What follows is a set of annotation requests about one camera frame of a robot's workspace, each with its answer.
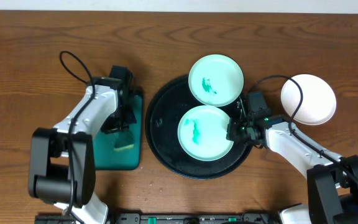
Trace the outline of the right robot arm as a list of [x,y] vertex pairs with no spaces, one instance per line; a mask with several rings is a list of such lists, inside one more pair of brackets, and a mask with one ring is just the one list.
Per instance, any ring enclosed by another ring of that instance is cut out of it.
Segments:
[[281,155],[307,181],[311,223],[358,223],[358,156],[343,157],[302,133],[290,118],[269,110],[229,120],[227,139]]

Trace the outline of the green yellow sponge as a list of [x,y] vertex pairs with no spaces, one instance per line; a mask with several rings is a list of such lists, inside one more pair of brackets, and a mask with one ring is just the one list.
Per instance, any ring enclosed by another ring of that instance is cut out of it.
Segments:
[[134,147],[134,136],[131,131],[123,131],[116,134],[114,150],[122,151]]

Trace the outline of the white plate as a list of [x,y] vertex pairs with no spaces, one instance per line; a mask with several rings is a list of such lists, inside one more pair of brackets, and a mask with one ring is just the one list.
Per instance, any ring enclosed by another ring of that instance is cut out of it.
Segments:
[[[320,77],[300,74],[292,77],[303,93],[303,102],[294,120],[306,125],[320,125],[329,121],[336,111],[336,96],[333,89]],[[292,115],[300,102],[300,91],[290,80],[281,90],[281,102],[288,115]]]

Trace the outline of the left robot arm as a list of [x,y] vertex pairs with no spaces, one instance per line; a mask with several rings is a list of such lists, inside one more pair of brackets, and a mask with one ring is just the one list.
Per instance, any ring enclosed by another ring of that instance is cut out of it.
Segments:
[[66,222],[108,220],[108,206],[94,192],[94,140],[103,133],[114,136],[109,150],[134,145],[129,126],[137,120],[127,102],[131,83],[131,74],[92,78],[66,118],[32,135],[29,195],[62,209]]

